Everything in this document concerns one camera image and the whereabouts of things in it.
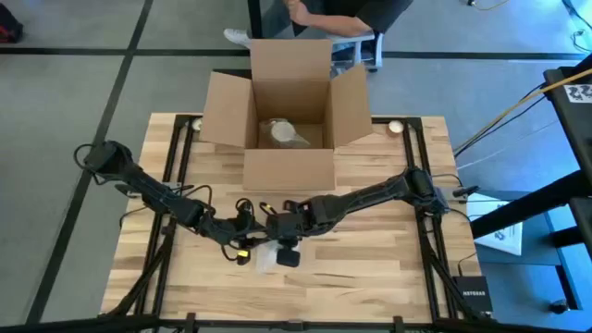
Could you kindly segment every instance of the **sneaker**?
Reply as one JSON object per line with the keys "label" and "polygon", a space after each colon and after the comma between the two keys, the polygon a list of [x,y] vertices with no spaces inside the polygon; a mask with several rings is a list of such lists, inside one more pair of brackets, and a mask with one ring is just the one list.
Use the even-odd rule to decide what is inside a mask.
{"label": "sneaker", "polygon": [[251,38],[249,38],[247,31],[224,29],[224,37],[235,44],[251,49]]}

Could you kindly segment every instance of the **wooden table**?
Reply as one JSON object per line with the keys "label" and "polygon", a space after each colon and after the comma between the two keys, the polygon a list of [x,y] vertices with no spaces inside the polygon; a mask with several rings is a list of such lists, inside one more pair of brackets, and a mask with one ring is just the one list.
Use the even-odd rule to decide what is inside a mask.
{"label": "wooden table", "polygon": [[[163,175],[174,118],[175,114],[152,114],[150,119],[139,164],[156,179]],[[432,173],[456,173],[444,117],[422,117],[422,121]],[[372,185],[403,171],[406,159],[402,138],[390,138],[385,130],[385,125],[375,125],[374,134],[336,150],[335,193]],[[417,150],[414,154],[419,161]],[[242,160],[242,151],[237,148],[206,142],[191,146],[186,183],[212,186],[217,216],[235,216],[234,204],[241,197],[255,204],[265,201],[281,207],[286,199],[300,201],[319,193],[244,191]],[[435,182],[439,186],[458,185],[456,179],[448,177],[436,178]],[[192,197],[206,199],[205,193]],[[139,207],[140,200],[130,200],[128,211]],[[465,211],[463,205],[452,207]],[[103,311],[112,309],[140,275],[153,216],[143,210],[124,220]],[[265,221],[259,210],[256,217]],[[456,213],[445,215],[442,227],[450,270],[456,274],[458,261],[475,252],[471,230],[465,218]],[[301,253],[297,268],[275,265],[257,272],[256,253],[248,265],[238,266],[225,260],[220,246],[212,240],[177,228],[162,316],[183,319],[186,313],[195,312],[203,320],[297,318],[382,323],[401,315],[406,323],[431,322],[417,225],[410,205],[383,203],[347,216],[333,232],[305,239]],[[462,270],[465,275],[480,274],[475,257],[463,261]],[[439,278],[436,281],[440,311],[445,315],[443,288]],[[153,297],[149,292],[149,304]]]}

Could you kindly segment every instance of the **yellow cable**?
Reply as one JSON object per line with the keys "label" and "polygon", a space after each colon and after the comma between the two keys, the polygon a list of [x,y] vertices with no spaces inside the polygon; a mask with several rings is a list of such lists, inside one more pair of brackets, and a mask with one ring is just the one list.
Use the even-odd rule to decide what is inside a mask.
{"label": "yellow cable", "polygon": [[573,75],[567,79],[563,79],[557,83],[553,83],[551,84],[549,87],[545,87],[544,89],[539,89],[535,92],[532,92],[531,94],[529,94],[528,96],[526,96],[524,99],[522,99],[520,102],[518,102],[517,104],[515,104],[514,106],[510,107],[509,109],[507,109],[506,111],[502,112],[499,116],[497,116],[495,119],[493,119],[490,123],[488,123],[487,125],[485,125],[484,128],[482,128],[480,131],[478,131],[473,137],[471,137],[471,139],[463,142],[460,146],[454,148],[454,151],[459,151],[461,150],[465,145],[471,143],[474,139],[480,137],[483,133],[485,133],[487,130],[489,130],[489,128],[493,127],[497,122],[499,122],[500,120],[504,119],[506,116],[508,116],[511,111],[515,110],[516,108],[518,108],[520,105],[523,105],[524,103],[530,101],[531,99],[539,96],[542,93],[546,93],[550,90],[553,90],[557,87],[561,87],[562,85],[572,82],[574,80],[578,80],[580,78],[583,78],[586,75],[590,75],[592,74],[592,68],[586,71],[581,72],[580,74],[576,74]]}
{"label": "yellow cable", "polygon": [[502,1],[502,2],[500,2],[499,4],[497,4],[497,5],[495,5],[495,6],[492,6],[492,7],[489,7],[489,8],[481,8],[481,7],[478,7],[478,6],[476,5],[476,3],[473,3],[473,4],[472,4],[472,6],[473,6],[473,7],[475,7],[475,8],[477,8],[477,9],[479,9],[479,10],[491,10],[491,9],[495,9],[495,8],[497,8],[497,7],[499,7],[499,6],[505,5],[505,4],[507,4],[508,2],[510,2],[510,0],[505,0],[505,1]]}

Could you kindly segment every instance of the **cardboard box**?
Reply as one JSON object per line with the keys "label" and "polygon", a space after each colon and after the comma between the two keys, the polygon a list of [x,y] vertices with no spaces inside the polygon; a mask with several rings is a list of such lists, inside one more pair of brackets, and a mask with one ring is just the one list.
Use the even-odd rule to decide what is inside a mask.
{"label": "cardboard box", "polygon": [[[255,40],[251,68],[253,80],[212,73],[200,140],[245,149],[244,189],[334,190],[333,150],[372,133],[364,65],[331,80],[331,41]],[[311,146],[275,149],[259,136],[270,118]]]}

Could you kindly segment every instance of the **gray floor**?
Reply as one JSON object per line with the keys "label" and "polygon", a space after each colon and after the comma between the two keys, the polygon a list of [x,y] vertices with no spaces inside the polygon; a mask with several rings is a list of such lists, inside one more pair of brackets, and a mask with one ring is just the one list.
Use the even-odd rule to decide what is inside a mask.
{"label": "gray floor", "polygon": [[[125,48],[143,1],[4,3],[27,27],[25,42],[17,46]],[[154,0],[139,47],[234,49],[221,31],[248,24],[244,1]],[[415,0],[387,34],[385,47],[572,53],[570,35],[576,27],[561,0],[514,0],[490,12],[476,11],[460,0]],[[92,139],[121,60],[0,55],[0,208],[5,212],[0,223],[0,325],[21,323],[26,317],[80,176],[72,150]],[[380,115],[445,116],[456,145],[542,82],[545,69],[573,63],[387,59],[384,68],[368,77],[371,110]],[[107,137],[137,154],[152,112],[199,112],[212,68],[248,67],[244,57],[135,57]],[[457,161],[463,180],[492,190],[530,191],[574,170],[574,157],[556,120],[545,101],[483,140]],[[549,150],[564,153],[549,161]],[[124,199],[112,188],[89,189],[44,320],[96,315]],[[580,250],[570,251],[572,257],[581,257]],[[581,260],[573,261],[580,270],[588,268]],[[500,270],[493,269],[495,274]],[[529,319],[503,311],[500,315],[508,322]],[[561,322],[541,315],[550,327]],[[538,324],[538,317],[532,318],[536,321],[531,324]]]}

